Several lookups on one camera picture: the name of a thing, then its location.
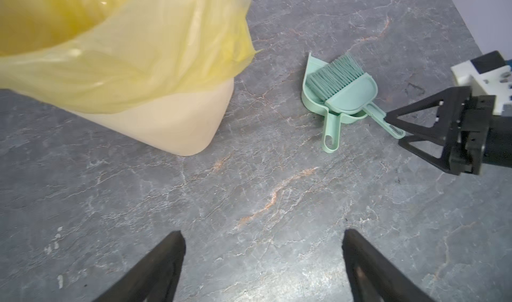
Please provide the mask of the green plastic dustpan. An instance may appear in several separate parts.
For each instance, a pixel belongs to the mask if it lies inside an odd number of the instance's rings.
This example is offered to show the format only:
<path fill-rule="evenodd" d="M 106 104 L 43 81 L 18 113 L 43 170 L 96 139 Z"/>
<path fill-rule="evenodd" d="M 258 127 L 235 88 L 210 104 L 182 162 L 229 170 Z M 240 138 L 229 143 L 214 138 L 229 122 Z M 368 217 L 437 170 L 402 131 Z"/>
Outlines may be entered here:
<path fill-rule="evenodd" d="M 315 58 L 311 53 L 309 53 L 302 83 L 301 100 L 303 105 L 310 112 L 323 117 L 321 147 L 326 153 L 333 153 L 339 148 L 341 126 L 350 125 L 365 119 L 367 114 L 364 111 L 360 111 L 353 115 L 332 113 L 329 108 L 319 100 L 313 91 L 310 90 L 306 83 L 307 77 L 326 65 L 327 62 Z"/>

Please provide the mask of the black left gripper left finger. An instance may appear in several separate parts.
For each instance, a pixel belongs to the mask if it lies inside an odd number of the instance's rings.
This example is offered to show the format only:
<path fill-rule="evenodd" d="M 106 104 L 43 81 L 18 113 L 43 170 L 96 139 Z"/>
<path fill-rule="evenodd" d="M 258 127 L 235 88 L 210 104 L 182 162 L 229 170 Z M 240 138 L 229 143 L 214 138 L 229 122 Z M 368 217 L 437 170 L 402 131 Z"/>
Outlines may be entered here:
<path fill-rule="evenodd" d="M 173 301 L 186 254 L 181 231 L 173 231 L 96 301 Z"/>

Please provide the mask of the green hand brush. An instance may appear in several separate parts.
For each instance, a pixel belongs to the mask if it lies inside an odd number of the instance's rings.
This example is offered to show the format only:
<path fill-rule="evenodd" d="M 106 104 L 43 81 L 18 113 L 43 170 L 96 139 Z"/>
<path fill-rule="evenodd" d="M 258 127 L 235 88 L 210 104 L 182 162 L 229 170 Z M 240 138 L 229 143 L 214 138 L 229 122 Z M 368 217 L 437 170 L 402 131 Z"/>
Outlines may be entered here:
<path fill-rule="evenodd" d="M 385 121 L 386 112 L 373 102 L 378 94 L 376 81 L 349 53 L 313 71 L 305 83 L 330 111 L 347 115 L 363 111 L 394 138 L 405 136 L 405 131 Z"/>

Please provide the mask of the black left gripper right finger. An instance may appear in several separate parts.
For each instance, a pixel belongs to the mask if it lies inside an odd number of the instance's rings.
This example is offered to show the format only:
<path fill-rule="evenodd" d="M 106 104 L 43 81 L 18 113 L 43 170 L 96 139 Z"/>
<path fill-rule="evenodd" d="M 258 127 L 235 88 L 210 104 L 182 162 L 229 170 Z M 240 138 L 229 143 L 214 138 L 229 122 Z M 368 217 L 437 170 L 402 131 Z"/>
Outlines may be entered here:
<path fill-rule="evenodd" d="M 433 300 L 357 230 L 345 230 L 342 250 L 354 301 Z"/>

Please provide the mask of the beige bin yellow bag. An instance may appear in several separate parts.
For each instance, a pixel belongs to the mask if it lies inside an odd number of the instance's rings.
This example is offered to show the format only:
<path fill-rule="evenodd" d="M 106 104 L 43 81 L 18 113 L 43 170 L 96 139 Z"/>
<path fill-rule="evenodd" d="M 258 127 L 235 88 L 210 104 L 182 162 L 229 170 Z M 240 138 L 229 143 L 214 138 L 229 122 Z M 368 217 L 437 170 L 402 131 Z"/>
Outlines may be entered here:
<path fill-rule="evenodd" d="M 255 49 L 251 0 L 1 0 L 1 88 L 181 156 Z"/>

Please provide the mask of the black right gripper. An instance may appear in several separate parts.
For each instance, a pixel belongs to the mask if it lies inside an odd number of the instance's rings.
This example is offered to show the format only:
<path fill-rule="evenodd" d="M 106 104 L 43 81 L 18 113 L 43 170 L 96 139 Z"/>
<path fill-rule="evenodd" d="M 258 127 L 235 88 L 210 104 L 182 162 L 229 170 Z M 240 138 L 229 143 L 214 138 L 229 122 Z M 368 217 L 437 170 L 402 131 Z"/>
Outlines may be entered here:
<path fill-rule="evenodd" d="M 495 100 L 471 97 L 470 87 L 451 87 L 390 111 L 385 120 L 411 134 L 398 142 L 406 151 L 443 172 L 478 175 L 483 164 L 511 167 L 511 118 L 493 114 Z M 442 145 L 436 157 L 413 145 L 431 143 L 423 138 L 448 138 L 460 123 L 460 140 L 451 151 Z"/>

